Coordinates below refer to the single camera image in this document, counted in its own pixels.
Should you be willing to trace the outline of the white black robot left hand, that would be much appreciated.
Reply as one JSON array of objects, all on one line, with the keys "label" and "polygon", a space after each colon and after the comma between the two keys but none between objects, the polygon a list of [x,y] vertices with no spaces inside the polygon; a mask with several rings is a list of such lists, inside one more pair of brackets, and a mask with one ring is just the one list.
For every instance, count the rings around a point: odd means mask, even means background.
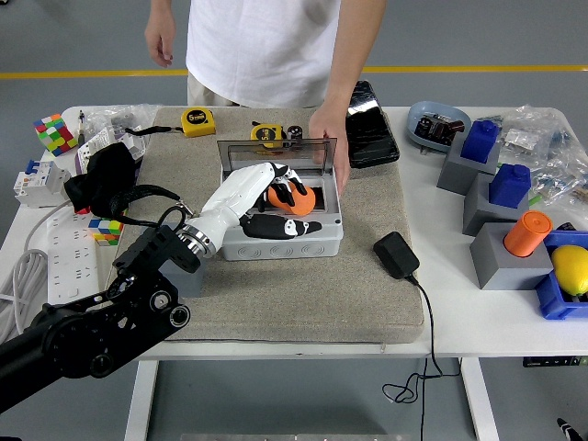
[{"label": "white black robot left hand", "polygon": [[177,235],[194,254],[214,255],[232,227],[242,227],[249,237],[270,240],[289,240],[319,231],[322,225],[318,221],[247,213],[270,187],[280,201],[293,207],[290,184],[302,195],[307,193],[298,174],[285,164],[265,162],[238,169],[213,193],[200,215],[187,220]]}]

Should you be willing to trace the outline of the person's right hand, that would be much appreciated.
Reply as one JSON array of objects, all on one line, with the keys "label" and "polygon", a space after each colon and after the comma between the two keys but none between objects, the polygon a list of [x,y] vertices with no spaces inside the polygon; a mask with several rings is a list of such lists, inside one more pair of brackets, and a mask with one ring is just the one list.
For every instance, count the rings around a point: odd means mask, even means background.
[{"label": "person's right hand", "polygon": [[153,62],[163,68],[172,65],[174,59],[175,22],[149,20],[144,37]]}]

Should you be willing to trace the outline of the person's left hand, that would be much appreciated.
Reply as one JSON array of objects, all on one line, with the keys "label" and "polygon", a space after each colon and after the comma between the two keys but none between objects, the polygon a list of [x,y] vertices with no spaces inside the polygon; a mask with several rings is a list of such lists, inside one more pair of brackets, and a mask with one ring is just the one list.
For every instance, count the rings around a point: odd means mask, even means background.
[{"label": "person's left hand", "polygon": [[338,194],[342,196],[351,174],[348,157],[348,139],[345,128],[347,105],[331,98],[325,99],[313,113],[309,122],[310,136],[313,139],[336,139],[334,152],[334,171]]}]

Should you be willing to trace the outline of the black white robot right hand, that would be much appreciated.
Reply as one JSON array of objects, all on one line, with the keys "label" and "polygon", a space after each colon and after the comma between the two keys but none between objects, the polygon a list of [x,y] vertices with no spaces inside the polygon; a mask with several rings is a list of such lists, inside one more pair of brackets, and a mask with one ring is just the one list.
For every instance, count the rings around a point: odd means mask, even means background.
[{"label": "black white robot right hand", "polygon": [[583,441],[584,438],[582,435],[574,429],[569,423],[567,423],[564,419],[558,418],[557,424],[565,436],[567,441]]}]

